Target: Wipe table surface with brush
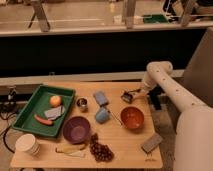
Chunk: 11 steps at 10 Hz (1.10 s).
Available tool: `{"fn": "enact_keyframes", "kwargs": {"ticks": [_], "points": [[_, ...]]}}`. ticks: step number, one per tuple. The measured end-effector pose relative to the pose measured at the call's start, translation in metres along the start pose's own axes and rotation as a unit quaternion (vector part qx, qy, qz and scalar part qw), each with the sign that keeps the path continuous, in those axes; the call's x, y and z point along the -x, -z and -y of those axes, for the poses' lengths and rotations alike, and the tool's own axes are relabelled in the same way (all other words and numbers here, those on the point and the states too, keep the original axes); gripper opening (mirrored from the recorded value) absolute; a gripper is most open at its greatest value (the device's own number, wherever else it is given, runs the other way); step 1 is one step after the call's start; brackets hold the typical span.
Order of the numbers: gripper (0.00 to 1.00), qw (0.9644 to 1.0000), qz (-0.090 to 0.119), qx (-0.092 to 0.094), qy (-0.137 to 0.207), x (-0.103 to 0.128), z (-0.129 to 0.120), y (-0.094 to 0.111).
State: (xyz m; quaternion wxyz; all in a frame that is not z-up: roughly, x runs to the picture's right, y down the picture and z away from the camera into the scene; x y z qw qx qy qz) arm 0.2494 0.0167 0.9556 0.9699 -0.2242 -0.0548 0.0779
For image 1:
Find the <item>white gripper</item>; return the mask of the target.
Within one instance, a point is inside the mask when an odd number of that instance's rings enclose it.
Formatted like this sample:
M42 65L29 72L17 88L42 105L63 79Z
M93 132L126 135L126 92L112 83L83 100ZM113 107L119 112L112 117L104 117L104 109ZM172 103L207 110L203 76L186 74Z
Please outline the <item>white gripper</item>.
M140 91L135 94L134 98L141 98L146 96L155 87L156 83L154 81L143 79L141 82Z

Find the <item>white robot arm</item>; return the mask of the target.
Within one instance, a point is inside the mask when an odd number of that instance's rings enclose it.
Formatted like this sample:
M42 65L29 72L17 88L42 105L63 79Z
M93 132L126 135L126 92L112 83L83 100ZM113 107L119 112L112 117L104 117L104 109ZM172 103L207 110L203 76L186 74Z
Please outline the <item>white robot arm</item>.
M169 61L150 62L142 79L143 95L159 85L181 112L175 138L173 171L213 171L213 108L171 76Z

